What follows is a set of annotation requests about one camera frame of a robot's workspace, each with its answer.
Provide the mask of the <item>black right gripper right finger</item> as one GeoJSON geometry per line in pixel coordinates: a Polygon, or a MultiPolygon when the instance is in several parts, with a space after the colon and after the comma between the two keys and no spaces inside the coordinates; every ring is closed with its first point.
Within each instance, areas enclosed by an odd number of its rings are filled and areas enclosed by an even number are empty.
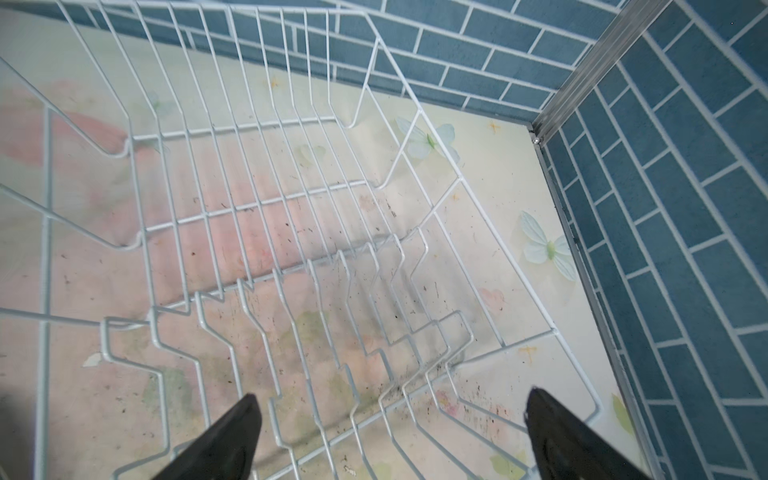
{"type": "Polygon", "coordinates": [[[525,423],[542,479],[646,479],[546,390],[529,392],[525,423]]]}

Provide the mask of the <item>white wire dish rack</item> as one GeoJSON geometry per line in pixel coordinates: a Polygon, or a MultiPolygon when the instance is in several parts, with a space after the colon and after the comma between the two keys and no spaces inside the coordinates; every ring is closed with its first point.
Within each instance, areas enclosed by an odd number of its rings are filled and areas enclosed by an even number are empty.
{"type": "Polygon", "coordinates": [[[604,415],[526,126],[429,104],[318,8],[1,5],[1,475],[145,479],[238,400],[251,479],[535,474],[604,415]]]}

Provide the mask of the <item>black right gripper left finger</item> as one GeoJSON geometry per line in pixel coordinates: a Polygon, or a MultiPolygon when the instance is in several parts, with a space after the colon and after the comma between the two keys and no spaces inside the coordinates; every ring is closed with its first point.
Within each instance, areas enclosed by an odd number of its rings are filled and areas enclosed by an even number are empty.
{"type": "Polygon", "coordinates": [[[261,428],[257,398],[245,394],[155,479],[249,479],[261,428]]]}

